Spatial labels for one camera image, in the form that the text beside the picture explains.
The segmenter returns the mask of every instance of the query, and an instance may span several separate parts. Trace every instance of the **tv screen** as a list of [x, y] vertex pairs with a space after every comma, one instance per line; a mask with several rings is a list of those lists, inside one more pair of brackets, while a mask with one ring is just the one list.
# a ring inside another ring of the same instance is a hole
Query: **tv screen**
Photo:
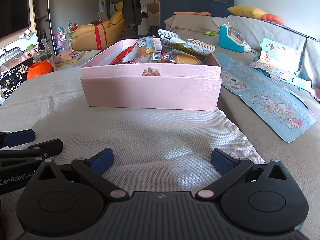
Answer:
[[0, 38], [31, 26], [29, 0], [0, 0]]

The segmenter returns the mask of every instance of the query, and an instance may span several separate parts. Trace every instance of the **orange bowl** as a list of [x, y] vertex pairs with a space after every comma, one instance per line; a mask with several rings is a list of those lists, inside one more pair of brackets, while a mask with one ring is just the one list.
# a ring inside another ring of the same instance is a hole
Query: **orange bowl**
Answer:
[[52, 65], [48, 61], [41, 61], [33, 64], [27, 73], [27, 79], [41, 76], [52, 72]]

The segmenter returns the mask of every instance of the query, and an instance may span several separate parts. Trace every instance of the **yellow armchair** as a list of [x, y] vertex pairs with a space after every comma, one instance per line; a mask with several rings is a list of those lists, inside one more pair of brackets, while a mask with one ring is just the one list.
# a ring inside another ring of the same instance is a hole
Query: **yellow armchair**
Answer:
[[[113, 14], [109, 21], [102, 22], [106, 31], [107, 42], [102, 25], [98, 25], [102, 50], [105, 50], [120, 40], [125, 28], [122, 7], [123, 1], [116, 3], [117, 11]], [[78, 51], [98, 49], [94, 24], [82, 25], [77, 28], [72, 36], [71, 45], [74, 50]]]

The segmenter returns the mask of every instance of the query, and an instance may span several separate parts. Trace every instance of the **pink box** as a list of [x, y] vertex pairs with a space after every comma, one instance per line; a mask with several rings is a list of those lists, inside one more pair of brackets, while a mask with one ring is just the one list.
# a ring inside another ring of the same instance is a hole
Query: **pink box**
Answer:
[[[211, 54], [210, 65], [122, 64], [108, 65], [136, 39], [107, 48], [80, 69], [81, 84], [89, 106], [134, 107], [214, 111], [221, 88], [221, 66]], [[161, 49], [160, 39], [155, 39]], [[135, 58], [131, 51], [125, 61]], [[142, 76], [149, 66], [161, 76]]]

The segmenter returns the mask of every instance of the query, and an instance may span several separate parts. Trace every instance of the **coat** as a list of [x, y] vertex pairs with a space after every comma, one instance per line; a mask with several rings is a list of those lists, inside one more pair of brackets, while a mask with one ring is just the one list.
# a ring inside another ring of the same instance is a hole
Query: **coat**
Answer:
[[[117, 3], [120, 0], [112, 0], [111, 3]], [[140, 0], [122, 0], [122, 14], [126, 25], [140, 25], [142, 22], [141, 3]]]

